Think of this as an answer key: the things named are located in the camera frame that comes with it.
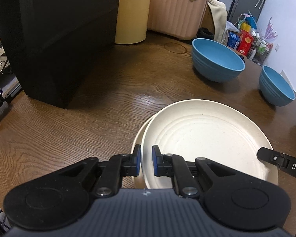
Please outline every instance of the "circular water stain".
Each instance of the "circular water stain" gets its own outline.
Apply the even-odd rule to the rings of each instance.
[[[178,53],[178,54],[187,53],[187,49],[183,45],[180,45],[175,42],[166,42],[163,46],[169,52]]]

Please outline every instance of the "blue box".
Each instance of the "blue box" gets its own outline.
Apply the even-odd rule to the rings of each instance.
[[[240,43],[239,36],[237,36],[236,34],[229,31],[227,46],[229,46],[232,49],[237,50],[239,43]]]

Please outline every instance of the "brown wooden tabletop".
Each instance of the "brown wooden tabletop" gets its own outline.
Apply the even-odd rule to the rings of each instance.
[[[0,122],[0,205],[16,185],[87,157],[129,153],[141,125],[179,100],[233,107],[261,128],[275,150],[296,156],[296,100],[285,107],[266,103],[258,91],[261,67],[248,60],[236,79],[208,81],[193,70],[190,52],[188,44],[148,33],[140,44],[104,53],[67,110],[21,92]],[[124,184],[132,187],[131,179]],[[294,234],[296,179],[279,172],[279,185],[291,197],[284,228]]]

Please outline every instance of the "red box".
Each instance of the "red box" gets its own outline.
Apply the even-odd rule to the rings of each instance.
[[[252,42],[253,37],[247,31],[242,30],[240,34],[240,44],[237,51],[246,56],[251,48]]]

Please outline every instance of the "blue bowl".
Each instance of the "blue bowl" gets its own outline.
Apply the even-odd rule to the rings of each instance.
[[[268,66],[262,67],[259,83],[263,96],[273,105],[285,106],[296,98],[286,80]]]
[[[197,38],[192,41],[192,46],[194,67],[211,81],[227,82],[245,69],[242,59],[221,43]]]

